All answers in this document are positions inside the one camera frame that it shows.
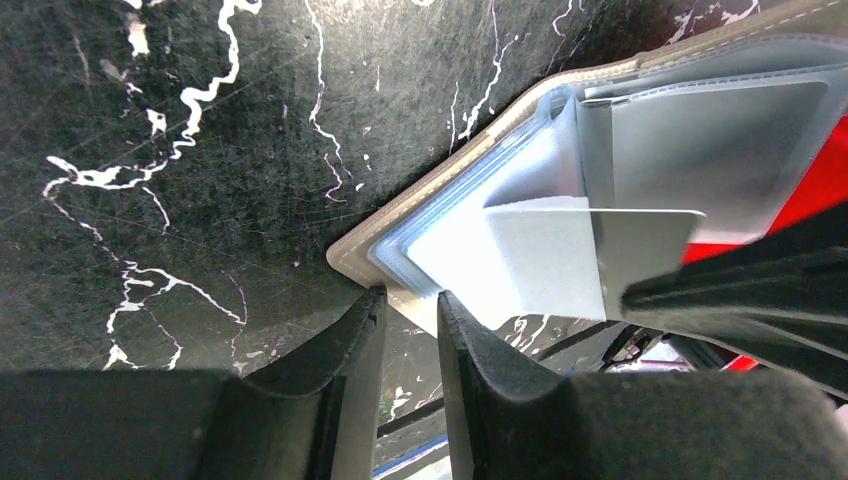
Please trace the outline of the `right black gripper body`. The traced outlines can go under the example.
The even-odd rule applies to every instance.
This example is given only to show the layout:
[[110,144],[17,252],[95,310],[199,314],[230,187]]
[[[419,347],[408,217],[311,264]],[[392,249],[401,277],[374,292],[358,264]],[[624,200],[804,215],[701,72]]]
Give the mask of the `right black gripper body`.
[[847,395],[847,208],[629,286],[625,321],[699,339]]

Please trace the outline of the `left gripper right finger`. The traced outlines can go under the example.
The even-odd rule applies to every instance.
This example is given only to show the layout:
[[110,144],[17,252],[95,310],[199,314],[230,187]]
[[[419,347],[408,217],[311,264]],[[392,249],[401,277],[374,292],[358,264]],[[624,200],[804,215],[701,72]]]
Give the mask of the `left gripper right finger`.
[[559,375],[437,301],[456,479],[843,479],[847,435],[797,374]]

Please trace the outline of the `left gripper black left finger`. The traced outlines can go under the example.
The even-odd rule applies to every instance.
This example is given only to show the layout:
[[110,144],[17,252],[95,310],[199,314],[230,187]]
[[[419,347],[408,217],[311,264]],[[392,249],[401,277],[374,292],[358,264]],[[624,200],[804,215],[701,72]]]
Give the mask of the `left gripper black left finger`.
[[1,377],[5,479],[368,479],[387,292],[240,378],[221,370]]

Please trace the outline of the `red plastic bin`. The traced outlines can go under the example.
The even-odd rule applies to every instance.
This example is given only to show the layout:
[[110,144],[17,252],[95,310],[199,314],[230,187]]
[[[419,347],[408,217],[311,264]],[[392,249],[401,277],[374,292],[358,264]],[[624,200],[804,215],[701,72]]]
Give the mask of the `red plastic bin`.
[[846,200],[847,116],[843,116],[772,222],[767,235],[788,228]]

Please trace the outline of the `grey leather card holder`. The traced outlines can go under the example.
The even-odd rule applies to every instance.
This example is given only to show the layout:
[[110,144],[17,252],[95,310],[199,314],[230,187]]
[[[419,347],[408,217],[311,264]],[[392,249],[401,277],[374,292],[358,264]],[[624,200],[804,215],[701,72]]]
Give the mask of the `grey leather card holder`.
[[[534,85],[327,253],[428,333],[455,294],[489,329],[514,315],[484,218],[554,196],[705,214],[714,253],[772,222],[847,112],[847,5],[789,1],[690,39]],[[687,249],[682,257],[687,257]]]

